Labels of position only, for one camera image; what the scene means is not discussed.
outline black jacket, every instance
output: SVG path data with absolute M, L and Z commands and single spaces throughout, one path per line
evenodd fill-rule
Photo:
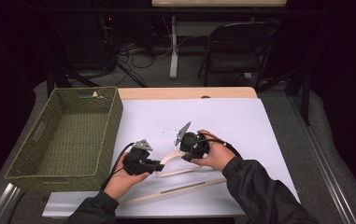
M 253 223 L 319 223 L 257 161 L 235 157 L 222 171 L 227 188 Z M 103 191 L 87 198 L 65 223 L 115 223 L 119 204 Z

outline person's left hand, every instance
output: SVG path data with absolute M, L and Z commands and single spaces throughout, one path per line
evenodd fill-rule
M 119 171 L 110 178 L 104 189 L 104 192 L 114 200 L 118 200 L 122 195 L 128 192 L 133 185 L 142 182 L 150 175 L 149 173 L 128 175 L 124 169 L 121 169 L 123 167 L 122 161 L 127 154 L 126 152 L 121 156 L 116 166 L 116 171 Z

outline green wicker basket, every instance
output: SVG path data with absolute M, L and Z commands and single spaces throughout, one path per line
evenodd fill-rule
M 99 190 L 121 114 L 116 87 L 55 89 L 6 180 L 27 192 Z

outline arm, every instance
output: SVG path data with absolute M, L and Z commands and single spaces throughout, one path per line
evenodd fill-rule
M 208 139 L 214 136 L 204 130 L 199 133 L 206 133 Z M 260 163 L 244 161 L 220 143 L 209 142 L 209 147 L 206 158 L 192 162 L 222 171 L 230 194 L 253 223 L 318 223 L 282 182 L 268 176 Z
M 115 210 L 119 206 L 117 200 L 124 195 L 135 184 L 145 180 L 149 173 L 142 175 L 128 175 L 122 169 L 122 161 L 125 153 L 116 166 L 117 173 L 114 174 L 107 183 L 104 190 L 93 198 L 87 198 L 78 209 L 64 222 L 70 223 L 115 223 Z

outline white tabletop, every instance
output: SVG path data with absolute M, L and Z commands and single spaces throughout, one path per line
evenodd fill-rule
M 260 99 L 123 100 L 121 125 L 113 156 L 131 142 L 146 139 L 153 148 L 149 158 L 160 160 L 174 150 L 177 130 L 188 121 L 189 132 L 207 129 L 232 144 L 247 160 L 259 161 L 274 179 L 281 180 L 299 201 L 278 142 Z M 180 158 L 168 163 L 166 171 L 193 164 Z M 134 186 L 122 199 L 146 196 L 203 181 L 222 174 L 203 168 L 181 175 L 151 175 Z M 86 197 L 97 192 L 52 193 L 44 217 L 68 217 Z M 140 203 L 119 206 L 118 217 L 232 217 L 244 215 L 225 183 L 192 189 Z
M 154 7 L 284 7 L 287 0 L 152 0 Z

